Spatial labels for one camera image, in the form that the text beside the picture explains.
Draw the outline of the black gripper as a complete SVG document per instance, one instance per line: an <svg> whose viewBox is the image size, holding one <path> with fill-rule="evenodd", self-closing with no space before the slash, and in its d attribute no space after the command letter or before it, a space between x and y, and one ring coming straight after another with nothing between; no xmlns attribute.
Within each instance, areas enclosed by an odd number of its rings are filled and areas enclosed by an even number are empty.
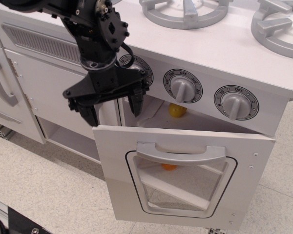
<svg viewBox="0 0 293 234"><path fill-rule="evenodd" d="M99 125L96 104L123 97L128 97L130 109L137 117L142 111L144 95L149 90L147 75L146 70L116 65L89 71L80 82L67 88L63 97L68 99L69 108L79 112L90 126Z"/></svg>

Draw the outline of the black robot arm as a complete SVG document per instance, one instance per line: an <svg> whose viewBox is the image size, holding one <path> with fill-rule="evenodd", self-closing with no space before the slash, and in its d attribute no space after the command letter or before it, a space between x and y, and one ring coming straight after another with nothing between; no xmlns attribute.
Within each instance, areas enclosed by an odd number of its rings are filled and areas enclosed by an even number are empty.
<svg viewBox="0 0 293 234"><path fill-rule="evenodd" d="M75 39L80 64L87 75L63 92L71 110L93 127L99 125L95 105L127 97L138 116L149 90L147 71L131 69L132 50L124 43L128 24L121 20L110 0L2 0L11 10L44 12L61 18Z"/></svg>

